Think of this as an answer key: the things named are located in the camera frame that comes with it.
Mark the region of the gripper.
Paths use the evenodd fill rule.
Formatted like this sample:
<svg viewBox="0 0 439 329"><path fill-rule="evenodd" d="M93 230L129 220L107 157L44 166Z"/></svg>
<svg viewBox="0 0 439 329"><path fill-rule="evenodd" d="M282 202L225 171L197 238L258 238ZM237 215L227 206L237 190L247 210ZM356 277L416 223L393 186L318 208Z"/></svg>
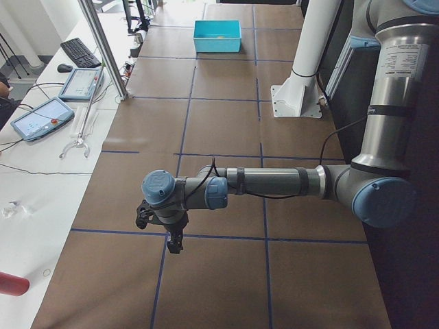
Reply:
<svg viewBox="0 0 439 329"><path fill-rule="evenodd" d="M183 249L183 230L189 222L187 213L175 213L161 220L167 231L171 233L167 240L170 254L179 254Z"/></svg>

